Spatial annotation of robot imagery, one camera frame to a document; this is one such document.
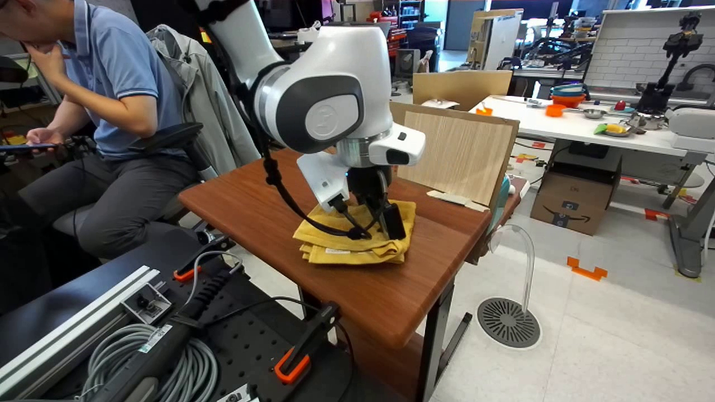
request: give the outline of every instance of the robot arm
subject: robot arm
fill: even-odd
[[[353,192],[376,220],[394,228],[385,218],[394,207],[387,203],[389,166],[415,162],[425,134],[394,123],[385,34],[379,27],[324,27],[310,50],[286,64],[253,0],[183,4],[231,58],[236,79],[249,90],[244,110],[253,124],[305,155],[299,167],[319,206],[333,207]]]

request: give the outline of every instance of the wooden table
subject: wooden table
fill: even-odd
[[[295,166],[298,155],[281,149],[275,158],[295,200],[310,210],[315,198]],[[365,268],[310,266],[299,257],[294,230],[301,218],[267,186],[262,162],[195,186],[181,200],[318,301],[335,301],[358,362],[409,399],[429,399],[442,367],[453,276],[485,237],[490,215],[429,198],[425,186],[401,179],[389,187],[389,197],[418,203],[406,261]],[[415,340],[422,318],[425,342]]]

